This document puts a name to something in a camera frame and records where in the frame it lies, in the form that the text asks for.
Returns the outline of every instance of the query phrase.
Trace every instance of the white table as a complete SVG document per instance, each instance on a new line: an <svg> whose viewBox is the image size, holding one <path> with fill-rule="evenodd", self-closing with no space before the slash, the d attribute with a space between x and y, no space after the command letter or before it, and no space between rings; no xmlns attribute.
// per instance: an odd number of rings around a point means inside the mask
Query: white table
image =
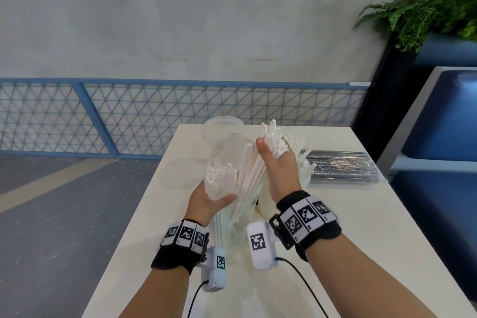
<svg viewBox="0 0 477 318"><path fill-rule="evenodd" d="M350 128L283 127L306 138L320 150L364 151ZM261 126L245 126L255 139ZM83 318L116 318L150 272L151 261L170 223L180 220L188 198L205 174L208 148L202 125L180 125L134 213ZM343 232L374 261L407 286L438 317L477 317L450 273L440 261L387 182L377 184L310 185L310 194L323 198L340 217ZM295 250L276 244L279 256L292 261L307 278L330 317L338 313ZM227 256L229 282L215 293L199 292L192 317L323 317L313 297L292 268L258 272L248 243ZM200 284L200 269L189 283L186 312Z"/></svg>

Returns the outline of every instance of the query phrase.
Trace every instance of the forearm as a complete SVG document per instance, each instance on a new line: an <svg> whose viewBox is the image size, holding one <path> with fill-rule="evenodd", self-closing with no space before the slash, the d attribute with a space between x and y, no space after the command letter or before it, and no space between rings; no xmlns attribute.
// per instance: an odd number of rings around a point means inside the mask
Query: forearm
<svg viewBox="0 0 477 318"><path fill-rule="evenodd" d="M313 271L343 318L430 318L433 313L346 236L306 250Z"/></svg>
<svg viewBox="0 0 477 318"><path fill-rule="evenodd" d="M180 318L186 303L189 273L180 266L151 273L119 318Z"/></svg>

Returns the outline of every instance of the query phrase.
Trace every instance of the wrist strap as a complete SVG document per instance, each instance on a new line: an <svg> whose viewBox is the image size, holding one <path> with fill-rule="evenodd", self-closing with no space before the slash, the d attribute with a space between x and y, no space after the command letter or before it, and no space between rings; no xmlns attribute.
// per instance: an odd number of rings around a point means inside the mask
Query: wrist strap
<svg viewBox="0 0 477 318"><path fill-rule="evenodd" d="M341 227L336 215L321 199L310 196L305 191L296 191L282 199L277 208L280 215L275 215L271 226L281 235L283 245L290 249L299 244L308 249L318 239L333 239L341 234Z"/></svg>
<svg viewBox="0 0 477 318"><path fill-rule="evenodd" d="M183 266L190 275L192 269L204 259L208 236L206 229L192 220L171 224L151 268L168 270Z"/></svg>

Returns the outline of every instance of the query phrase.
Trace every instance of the hand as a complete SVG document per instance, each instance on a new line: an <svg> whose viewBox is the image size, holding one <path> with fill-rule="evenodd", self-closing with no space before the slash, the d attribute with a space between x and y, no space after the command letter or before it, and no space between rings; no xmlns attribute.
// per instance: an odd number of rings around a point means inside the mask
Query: hand
<svg viewBox="0 0 477 318"><path fill-rule="evenodd" d="M257 138L255 143L267 168L272 200L278 202L288 194L301 190L297 160L288 142L288 152L285 152L278 159L273 157L262 137Z"/></svg>
<svg viewBox="0 0 477 318"><path fill-rule="evenodd" d="M210 224L215 214L230 205L235 198L235 195L227 195L220 200L212 201L206 194L204 180L202 180L190 195L184 219L195 220L200 225L206 227Z"/></svg>

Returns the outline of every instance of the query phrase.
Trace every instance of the gray wall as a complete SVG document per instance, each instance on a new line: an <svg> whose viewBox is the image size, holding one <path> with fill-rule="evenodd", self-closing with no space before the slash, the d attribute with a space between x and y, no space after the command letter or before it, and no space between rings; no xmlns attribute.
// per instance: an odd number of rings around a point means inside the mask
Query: gray wall
<svg viewBox="0 0 477 318"><path fill-rule="evenodd" d="M376 1L0 0L0 77L368 81Z"/></svg>

